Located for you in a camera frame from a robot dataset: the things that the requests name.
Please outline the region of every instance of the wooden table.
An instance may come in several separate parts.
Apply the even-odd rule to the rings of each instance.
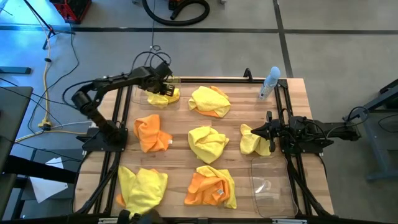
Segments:
[[[311,118],[310,106],[308,104],[307,92],[305,90],[304,80],[301,78],[287,79],[290,90],[290,98],[294,115],[306,116]],[[200,85],[209,86],[208,83],[182,83],[180,105],[178,110],[162,110],[149,105],[140,104],[136,93],[132,97],[129,116],[127,119],[127,128],[129,129],[129,139],[126,150],[122,153],[120,164],[137,172],[140,167],[145,169],[155,168],[159,172],[165,172],[169,175],[169,181],[164,198],[160,205],[155,209],[164,217],[218,217],[218,218],[261,218],[257,212],[257,206],[253,197],[251,161],[259,157],[255,152],[250,155],[242,155],[239,150],[241,140],[240,125],[245,123],[252,128],[262,126],[266,121],[266,111],[272,111],[274,118],[277,117],[277,107],[274,94],[271,94],[266,101],[257,101],[257,94],[261,84],[229,84],[217,83],[219,89],[229,96],[231,109],[224,118],[213,118],[203,116],[195,111],[188,109],[188,100],[193,91]],[[99,108],[105,118],[111,119],[116,91],[109,92]],[[121,120],[123,109],[120,109],[119,121]],[[173,136],[173,144],[164,152],[143,153],[140,149],[139,141],[133,133],[134,120],[150,114],[160,115],[161,130]],[[225,147],[220,158],[214,161],[211,166],[216,169],[228,169],[236,184],[236,199],[238,208],[227,209],[214,206],[185,206],[183,200],[187,193],[187,187],[192,179],[192,174],[199,166],[206,165],[196,158],[191,151],[187,135],[189,130],[200,127],[211,126],[218,132],[225,134],[230,140]],[[285,164],[280,149],[277,148],[274,153],[275,164],[278,165],[273,173],[274,180],[280,180],[280,183],[286,185]],[[76,187],[75,209],[81,208],[86,200],[93,193],[100,179],[101,166],[103,163],[103,152],[93,152],[81,167],[80,176]],[[333,213],[328,184],[325,177],[325,171],[320,159],[313,154],[303,154],[303,164],[307,177],[307,184],[317,200],[323,205],[326,211]],[[116,186],[115,195],[120,194],[119,181]],[[101,211],[103,210],[108,188],[105,188]],[[299,200],[302,202],[301,191],[298,190]],[[273,206],[267,206],[262,209],[262,216],[271,214],[275,216],[278,210],[273,210]],[[117,203],[113,204],[112,215],[117,216],[123,209]]]

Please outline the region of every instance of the white paper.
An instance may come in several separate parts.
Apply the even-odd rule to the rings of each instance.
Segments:
[[[54,166],[63,169],[62,159],[54,158],[50,161],[46,162],[49,166]],[[45,180],[37,177],[30,177],[30,181],[32,182],[33,191],[35,192],[37,203],[44,201],[45,199],[55,195],[58,192],[61,192],[68,188],[67,183],[62,183],[54,180]]]

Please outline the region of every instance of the clear plastic container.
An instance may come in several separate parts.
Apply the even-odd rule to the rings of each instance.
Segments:
[[[297,214],[284,156],[258,157],[252,160],[253,196],[264,218],[290,218]]]
[[[181,78],[180,77],[170,77],[167,79],[166,84],[173,85],[175,90],[179,90],[181,95]],[[158,103],[149,103],[149,96],[145,90],[141,90],[140,88],[134,86],[133,94],[131,96],[131,101],[133,103],[137,103],[140,105],[141,110],[178,110],[180,108],[180,99],[174,101],[169,104],[164,104],[161,102]]]

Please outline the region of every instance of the wooden tabletop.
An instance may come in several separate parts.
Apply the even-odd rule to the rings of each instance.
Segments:
[[[287,81],[294,115],[311,118],[304,80],[291,78]],[[239,150],[239,142],[242,137],[241,124],[247,124],[252,128],[262,126],[266,121],[266,111],[271,111],[273,117],[277,117],[274,94],[271,94],[266,101],[257,101],[261,84],[214,84],[229,96],[231,109],[224,118],[213,118],[188,109],[188,100],[192,92],[200,85],[210,86],[209,83],[182,83],[180,101],[166,109],[146,105],[146,101],[141,99],[140,90],[134,90],[126,125],[129,129],[129,138],[120,164],[135,173],[142,167],[154,168],[169,175],[163,200],[155,208],[163,217],[261,218],[291,215],[294,212],[294,205],[291,202],[285,160],[279,147],[272,153],[272,157],[265,158],[266,160],[260,159],[255,152],[250,155],[242,155]],[[124,91],[122,99],[125,99],[125,94],[126,91]],[[99,107],[107,119],[112,117],[115,98],[116,91],[109,92]],[[119,121],[121,121],[123,105],[122,101]],[[132,131],[134,120],[150,114],[159,114],[161,130],[173,136],[173,144],[167,151],[146,154],[140,149],[139,141]],[[230,139],[221,157],[210,165],[215,169],[229,170],[236,184],[238,208],[235,210],[223,208],[223,206],[186,206],[183,204],[192,174],[197,167],[206,165],[197,159],[190,149],[187,139],[189,130],[200,126],[211,126]],[[81,208],[98,185],[103,157],[103,152],[91,153],[82,165],[75,193],[75,210]],[[303,154],[303,164],[308,188],[325,210],[333,213],[325,171],[320,159],[312,154]],[[272,183],[270,191],[266,194],[255,194],[253,191],[253,185],[258,185],[259,179]],[[115,195],[117,194],[120,194],[119,181]],[[108,187],[104,190],[101,211],[105,206],[107,196]],[[298,196],[301,203],[300,208],[303,210],[302,194],[299,190]],[[112,215],[117,216],[122,209],[114,202]]]

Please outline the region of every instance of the yellow cloth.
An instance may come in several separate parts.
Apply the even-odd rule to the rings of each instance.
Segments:
[[[166,151],[171,135],[160,130],[160,116],[152,114],[134,121],[134,134],[144,152]]]
[[[241,125],[241,152],[242,154],[250,154],[253,151],[260,154],[260,156],[269,156],[271,152],[269,151],[269,140],[266,140],[256,134],[252,134],[250,128],[246,124]]]
[[[167,174],[155,169],[140,169],[135,175],[127,167],[119,166],[119,183],[122,197],[116,201],[130,211],[143,214],[160,203],[167,186]]]
[[[188,187],[185,205],[219,205],[236,208],[235,182],[228,170],[216,170],[211,166],[197,168]]]
[[[188,143],[192,151],[207,164],[212,163],[223,153],[229,139],[209,126],[195,128],[188,132]]]
[[[175,88],[173,96],[166,96],[145,91],[148,96],[148,103],[158,106],[160,108],[166,107],[168,104],[176,102],[180,99],[180,89]]]
[[[189,109],[207,115],[222,118],[231,108],[228,96],[215,86],[201,86],[192,93],[188,101]]]

